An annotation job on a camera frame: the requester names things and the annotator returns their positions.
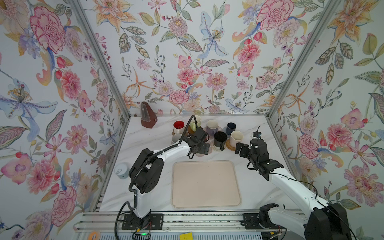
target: black mug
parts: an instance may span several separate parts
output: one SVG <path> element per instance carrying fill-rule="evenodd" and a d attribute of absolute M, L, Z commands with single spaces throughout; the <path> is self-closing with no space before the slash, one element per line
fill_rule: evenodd
<path fill-rule="evenodd" d="M 235 130 L 236 130 L 236 124 L 234 124 L 233 122 L 230 122 L 227 124 L 227 128 L 225 132 L 227 133 L 227 135 L 231 135 L 231 133 Z"/>
<path fill-rule="evenodd" d="M 221 151 L 224 151 L 224 144 L 227 141 L 228 136 L 225 132 L 217 132 L 214 135 L 214 144 L 219 147 Z"/>

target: wall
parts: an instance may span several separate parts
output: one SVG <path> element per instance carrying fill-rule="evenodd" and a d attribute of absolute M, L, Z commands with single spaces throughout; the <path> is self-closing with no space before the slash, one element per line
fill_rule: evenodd
<path fill-rule="evenodd" d="M 384 236 L 383 9 L 340 4 L 272 117 L 297 177 L 347 209 L 359 240 Z"/>
<path fill-rule="evenodd" d="M 325 0 L 81 1 L 131 113 L 265 113 Z"/>
<path fill-rule="evenodd" d="M 126 119 L 93 56 L 66 0 L 0 0 L 0 239 L 71 239 L 97 200 Z"/>

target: mug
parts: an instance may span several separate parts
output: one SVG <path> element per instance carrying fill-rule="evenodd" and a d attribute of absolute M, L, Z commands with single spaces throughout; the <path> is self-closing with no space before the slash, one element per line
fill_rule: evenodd
<path fill-rule="evenodd" d="M 172 142 L 171 142 L 171 145 L 172 144 L 175 144 L 175 143 L 178 143 L 181 136 L 183 136 L 182 134 L 180 133 L 176 133 L 175 135 L 172 136 Z"/>
<path fill-rule="evenodd" d="M 227 141 L 228 136 L 225 132 L 217 132 L 214 135 L 214 145 L 217 148 L 220 148 L 221 151 L 224 151 L 225 142 Z"/>
<path fill-rule="evenodd" d="M 177 134 L 177 133 L 183 133 L 184 131 L 184 122 L 183 121 L 176 121 L 173 123 L 173 133 L 174 134 Z"/>
<path fill-rule="evenodd" d="M 236 130 L 236 124 L 234 124 L 233 122 L 230 122 L 227 124 L 227 129 L 225 130 L 225 132 L 227 133 L 227 135 L 231 135 L 231 133 L 235 130 Z"/>
<path fill-rule="evenodd" d="M 240 131 L 233 131 L 231 137 L 229 138 L 229 143 L 232 147 L 236 147 L 238 142 L 241 142 L 244 138 L 244 135 Z"/>
<path fill-rule="evenodd" d="M 218 122 L 216 120 L 209 120 L 207 122 L 207 128 L 206 128 L 206 132 L 213 136 L 215 135 L 215 133 L 217 133 L 218 131 Z"/>
<path fill-rule="evenodd" d="M 198 116 L 198 115 L 195 115 L 196 117 L 196 121 L 197 121 L 197 126 L 200 127 L 201 126 L 201 117 Z M 189 123 L 189 126 L 191 127 L 191 130 L 196 132 L 196 124 L 195 124 L 195 119 L 192 118 L 191 122 Z"/>

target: table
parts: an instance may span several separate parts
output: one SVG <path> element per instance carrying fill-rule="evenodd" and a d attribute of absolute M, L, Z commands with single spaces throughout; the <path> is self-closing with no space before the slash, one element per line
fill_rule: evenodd
<path fill-rule="evenodd" d="M 158 116 L 157 123 L 152 129 L 141 126 L 140 117 L 132 117 L 127 132 L 122 143 L 116 165 L 126 162 L 132 166 L 140 152 L 148 148 L 152 151 L 163 149 L 171 144 L 173 123 L 177 120 L 188 122 L 189 116 Z M 265 116 L 255 115 L 227 115 L 227 116 L 201 116 L 202 127 L 206 127 L 207 121 L 214 119 L 219 122 L 219 126 L 224 128 L 227 123 L 234 122 L 236 130 L 244 134 L 243 143 L 249 144 L 252 134 L 260 126 L 262 139 L 268 145 L 268 152 L 271 159 L 276 159 L 287 168 L 280 149 L 273 137 Z M 175 208 L 171 204 L 172 196 L 172 170 L 173 164 L 180 161 L 232 161 L 242 202 L 236 207 L 204 207 L 204 208 Z M 288 198 L 279 188 L 266 181 L 254 170 L 247 169 L 248 160 L 236 155 L 233 151 L 215 151 L 202 157 L 195 156 L 190 160 L 187 156 L 181 157 L 173 162 L 165 162 L 159 183 L 149 193 L 152 211 L 190 211 L 190 210 L 255 210 L 268 204 L 276 203 L 280 206 L 285 204 L 287 209 L 298 209 L 297 205 Z M 133 193 L 128 191 L 131 179 L 120 179 L 115 173 L 109 180 L 103 202 L 100 207 L 101 212 L 117 212 L 125 201 L 130 201 L 133 205 Z"/>

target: marble surface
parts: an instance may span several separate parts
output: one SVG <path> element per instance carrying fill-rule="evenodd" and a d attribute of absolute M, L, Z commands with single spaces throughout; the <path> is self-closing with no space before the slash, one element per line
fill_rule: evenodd
<path fill-rule="evenodd" d="M 262 139 L 268 144 L 268 152 L 271 159 L 276 159 L 286 167 L 286 163 L 272 135 L 265 116 L 201 116 L 202 127 L 206 127 L 207 121 L 214 119 L 219 122 L 219 126 L 224 128 L 227 123 L 234 122 L 236 130 L 244 134 L 243 143 L 249 144 L 252 133 L 260 127 Z M 116 165 L 126 162 L 132 166 L 140 152 L 148 148 L 158 150 L 171 144 L 172 126 L 177 120 L 188 122 L 189 116 L 163 116 L 157 117 L 158 121 L 152 129 L 141 126 L 140 117 L 132 117 L 129 123 L 124 142 L 121 146 Z M 202 208 L 175 208 L 171 204 L 172 196 L 172 170 L 176 162 L 181 161 L 232 161 L 235 166 L 237 182 L 240 189 L 242 202 L 236 207 L 202 207 Z M 210 151 L 210 154 L 195 156 L 190 160 L 187 156 L 181 157 L 173 162 L 165 162 L 161 177 L 157 186 L 148 193 L 150 197 L 152 211 L 182 211 L 182 210 L 253 210 L 268 204 L 277 203 L 280 206 L 285 204 L 287 209 L 297 209 L 297 205 L 288 198 L 279 188 L 267 182 L 261 175 L 254 170 L 247 169 L 248 160 L 236 155 L 233 151 Z M 130 201 L 133 205 L 133 193 L 128 191 L 131 179 L 120 179 L 112 173 L 109 180 L 103 202 L 100 207 L 101 212 L 117 212 L 125 201 Z"/>

